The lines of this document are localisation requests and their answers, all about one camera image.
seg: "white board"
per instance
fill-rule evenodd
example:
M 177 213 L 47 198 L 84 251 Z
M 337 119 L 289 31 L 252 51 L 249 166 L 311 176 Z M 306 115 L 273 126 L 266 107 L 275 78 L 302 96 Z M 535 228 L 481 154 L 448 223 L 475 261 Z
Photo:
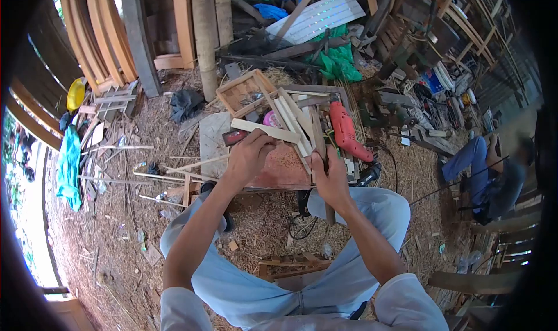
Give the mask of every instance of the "white board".
M 294 45 L 302 44 L 328 28 L 344 25 L 364 15 L 366 14 L 357 0 L 320 0 L 304 8 L 283 39 Z M 288 16 L 271 24 L 266 31 L 275 36 L 287 18 Z

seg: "hand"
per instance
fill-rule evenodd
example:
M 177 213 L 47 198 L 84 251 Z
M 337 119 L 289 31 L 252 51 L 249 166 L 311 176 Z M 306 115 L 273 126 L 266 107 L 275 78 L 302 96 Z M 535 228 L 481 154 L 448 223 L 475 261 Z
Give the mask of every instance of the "hand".
M 496 146 L 496 142 L 498 141 L 498 134 L 493 133 L 490 135 L 490 144 Z
M 324 161 L 316 151 L 312 152 L 311 167 L 316 175 L 317 192 L 339 215 L 344 216 L 356 207 L 349 194 L 345 163 L 332 145 L 328 145 L 328 159 L 329 170 L 326 175 Z
M 277 140 L 260 129 L 255 129 L 230 151 L 227 171 L 221 178 L 238 193 L 256 177 L 266 163 L 266 157 L 275 149 Z

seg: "red power drill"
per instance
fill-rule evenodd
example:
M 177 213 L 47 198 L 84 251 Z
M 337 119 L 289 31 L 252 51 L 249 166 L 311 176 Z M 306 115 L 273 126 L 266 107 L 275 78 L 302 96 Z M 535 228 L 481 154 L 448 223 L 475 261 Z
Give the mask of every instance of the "red power drill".
M 353 120 L 347 114 L 343 104 L 334 95 L 332 95 L 329 105 L 329 116 L 335 132 L 335 143 L 353 157 L 371 162 L 374 159 L 373 153 L 357 141 Z

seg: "yellow bowl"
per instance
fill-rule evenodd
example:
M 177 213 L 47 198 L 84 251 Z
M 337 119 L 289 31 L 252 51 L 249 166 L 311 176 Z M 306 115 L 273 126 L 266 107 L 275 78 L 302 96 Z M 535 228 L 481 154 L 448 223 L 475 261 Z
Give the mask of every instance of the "yellow bowl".
M 85 98 L 85 85 L 78 78 L 74 80 L 71 84 L 70 90 L 68 90 L 68 96 L 66 99 L 66 108 L 68 111 L 75 111 L 81 106 Z

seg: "corrugated metal wall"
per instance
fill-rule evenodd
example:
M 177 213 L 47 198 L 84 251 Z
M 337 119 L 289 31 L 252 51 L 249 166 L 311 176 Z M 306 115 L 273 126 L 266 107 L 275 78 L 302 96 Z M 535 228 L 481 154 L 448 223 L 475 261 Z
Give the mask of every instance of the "corrugated metal wall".
M 534 54 L 529 45 L 521 36 L 514 37 L 509 44 L 509 49 L 516 61 L 521 79 L 525 84 L 525 91 L 529 103 L 539 99 L 542 94 L 540 86 L 539 69 L 534 59 Z M 512 64 L 502 56 L 493 71 L 487 72 L 480 80 L 480 84 L 474 91 L 480 110 L 484 113 L 488 107 L 491 107 L 492 113 L 495 108 L 504 104 L 513 104 L 520 109 L 521 105 L 525 108 L 528 103 L 524 101 L 521 90 L 517 87 L 513 78 Z

